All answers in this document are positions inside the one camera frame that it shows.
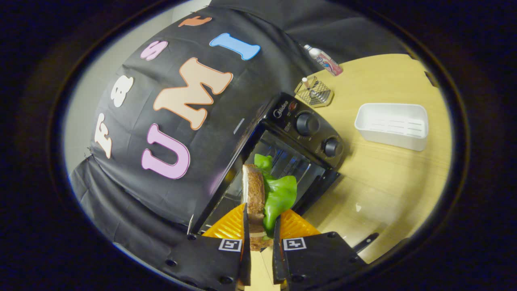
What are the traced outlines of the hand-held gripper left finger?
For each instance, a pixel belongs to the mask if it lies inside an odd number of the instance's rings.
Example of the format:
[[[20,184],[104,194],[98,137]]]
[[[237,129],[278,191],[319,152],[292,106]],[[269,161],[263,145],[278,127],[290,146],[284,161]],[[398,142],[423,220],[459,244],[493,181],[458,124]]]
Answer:
[[[168,276],[204,291],[243,291],[251,285],[247,203],[236,207],[239,239],[189,234],[164,259]]]

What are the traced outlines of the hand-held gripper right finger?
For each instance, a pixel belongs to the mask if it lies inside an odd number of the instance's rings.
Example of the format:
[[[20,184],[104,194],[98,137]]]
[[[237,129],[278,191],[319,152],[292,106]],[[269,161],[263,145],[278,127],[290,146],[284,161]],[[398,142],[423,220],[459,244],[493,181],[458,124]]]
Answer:
[[[273,281],[283,291],[333,290],[366,265],[340,234],[318,231],[293,210],[275,221]]]

